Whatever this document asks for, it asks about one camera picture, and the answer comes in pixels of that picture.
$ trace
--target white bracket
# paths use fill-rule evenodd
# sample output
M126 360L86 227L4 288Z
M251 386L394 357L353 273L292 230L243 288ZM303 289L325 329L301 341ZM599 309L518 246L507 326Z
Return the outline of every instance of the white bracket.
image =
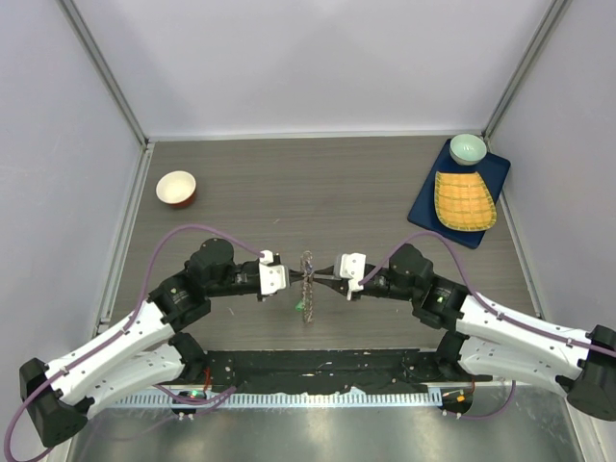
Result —
M99 336L94 337L85 345L61 358L50 361L49 369L45 373L46 376L50 377L61 371L75 359L92 351L117 332L122 331L123 326L131 316L133 316L133 313L130 313L126 318ZM116 366L144 349L167 340L175 333L169 324L161 321L163 316L164 314L154 303L144 302L135 323L128 332L124 332L121 337L104 350L94 354L75 369L58 378L51 387L54 390L62 390L61 400L66 404L77 404L101 377L110 373Z
M351 300L353 292L364 290L359 284L364 278L366 268L366 255L363 253L343 253L338 256L334 267L334 275L341 279L348 279L348 293L346 299Z
M88 419L135 392L176 379L184 367L182 356L174 346L164 344L140 353L94 385L88 393L94 398L94 404L88 409Z
M483 295L479 296L490 307L499 313L514 318L516 321L523 322L545 332L590 344L590 341L586 338L586 332L581 329L572 329L541 321L499 305ZM575 380L581 374L578 361L580 359L585 360L588 357L588 349L581 346L566 345L564 342L548 339L505 320L500 320L489 313L470 295L464 300L460 313L464 316L456 322L456 330L458 332L509 347L528 358L541 360L545 364L551 365L559 374L565 375L572 380Z
M274 295L289 286L289 270L284 265L272 265L273 253L263 250L259 259L259 279L261 280L261 295Z
M562 371L545 361L506 346L471 337L460 348L458 364L473 375L492 375L518 380L565 397L567 393L556 382Z

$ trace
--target wooden table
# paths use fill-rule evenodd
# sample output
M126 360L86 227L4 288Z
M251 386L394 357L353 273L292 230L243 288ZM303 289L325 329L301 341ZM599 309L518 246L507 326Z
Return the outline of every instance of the wooden table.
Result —
M438 155L444 137L331 138L156 144L114 309L114 321L134 308L146 262L171 228L199 222L257 248L280 252L298 267L309 249L316 268L339 253L361 252L377 263L418 227L406 215ZM184 169L197 180L198 197L171 210L155 195L167 172ZM520 263L501 206L494 228L477 250L457 245L475 286L510 308L533 313ZM150 290L183 268L211 236L188 232L160 255ZM417 247L437 273L460 280L445 248L429 238ZM253 257L236 251L236 263ZM316 286L315 322L295 310L299 286L258 303L255 296L215 298L212 313L188 332L204 349L436 347L443 331L411 315L410 304L363 298L348 303Z

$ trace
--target enclosure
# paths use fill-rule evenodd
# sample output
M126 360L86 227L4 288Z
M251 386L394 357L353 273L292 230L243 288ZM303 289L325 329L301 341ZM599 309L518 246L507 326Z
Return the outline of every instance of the enclosure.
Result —
M455 245L474 285L550 322L616 326L615 17L606 0L4 2L3 427L19 367L126 316L174 226L215 226L291 267L305 250L317 268L342 252L376 262L419 229L409 210L462 133L511 164L496 225L476 249ZM178 169L198 185L183 210L155 194ZM148 289L204 239L170 242ZM460 280L440 243L416 246ZM187 332L206 350L432 351L443 337L403 303L350 306L324 287L306 326L300 297L218 298ZM473 412L509 386L477 384ZM616 460L612 423L525 384L489 423L431 407L221 409L113 441L169 415L110 409L48 460ZM12 448L42 451L26 416Z

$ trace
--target metal chain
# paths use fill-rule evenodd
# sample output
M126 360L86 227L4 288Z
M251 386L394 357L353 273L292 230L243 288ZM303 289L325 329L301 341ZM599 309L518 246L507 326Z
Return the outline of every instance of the metal chain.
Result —
M301 254L299 259L299 267L303 271L303 281L301 283L301 304L304 323L313 321L313 300L312 288L314 279L314 269L312 266L312 252L306 250Z

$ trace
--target white bowl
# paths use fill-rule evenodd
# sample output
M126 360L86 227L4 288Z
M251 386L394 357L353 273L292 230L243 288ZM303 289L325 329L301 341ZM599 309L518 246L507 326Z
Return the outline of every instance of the white bowl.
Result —
M183 170L176 170L161 178L156 185L156 196L172 207L186 207L194 200L196 180Z
M458 135L449 145L452 159L460 166L474 166L488 152L485 142L475 135Z

